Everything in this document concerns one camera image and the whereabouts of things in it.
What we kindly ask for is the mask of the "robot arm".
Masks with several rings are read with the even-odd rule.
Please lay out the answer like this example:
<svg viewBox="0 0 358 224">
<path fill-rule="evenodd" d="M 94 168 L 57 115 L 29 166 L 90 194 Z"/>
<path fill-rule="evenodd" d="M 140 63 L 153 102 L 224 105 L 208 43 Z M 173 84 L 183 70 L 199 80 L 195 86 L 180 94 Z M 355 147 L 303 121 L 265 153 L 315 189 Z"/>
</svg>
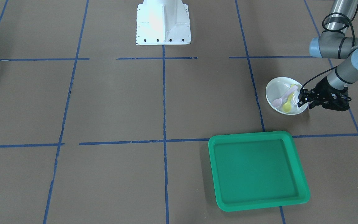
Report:
<svg viewBox="0 0 358 224">
<path fill-rule="evenodd" d="M 312 57 L 342 59 L 342 63 L 325 72 L 324 78 L 308 90 L 300 89 L 298 107 L 347 111 L 351 97 L 350 85 L 358 81 L 358 37 L 354 36 L 352 20 L 358 10 L 358 0 L 335 0 L 330 13 L 323 19 L 323 32 L 309 45 Z"/>
</svg>

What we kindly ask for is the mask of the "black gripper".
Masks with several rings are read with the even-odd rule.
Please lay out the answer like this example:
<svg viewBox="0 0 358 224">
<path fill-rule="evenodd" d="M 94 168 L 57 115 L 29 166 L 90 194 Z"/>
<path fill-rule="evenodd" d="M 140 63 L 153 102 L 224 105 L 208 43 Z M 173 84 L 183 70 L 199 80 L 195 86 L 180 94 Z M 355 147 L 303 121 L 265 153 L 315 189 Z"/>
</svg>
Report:
<svg viewBox="0 0 358 224">
<path fill-rule="evenodd" d="M 302 88 L 300 90 L 297 107 L 301 108 L 306 106 L 308 109 L 312 109 L 319 106 L 319 101 L 332 101 L 337 98 L 337 90 L 329 84 L 326 76 L 317 83 L 314 89 L 308 90 Z"/>
</svg>

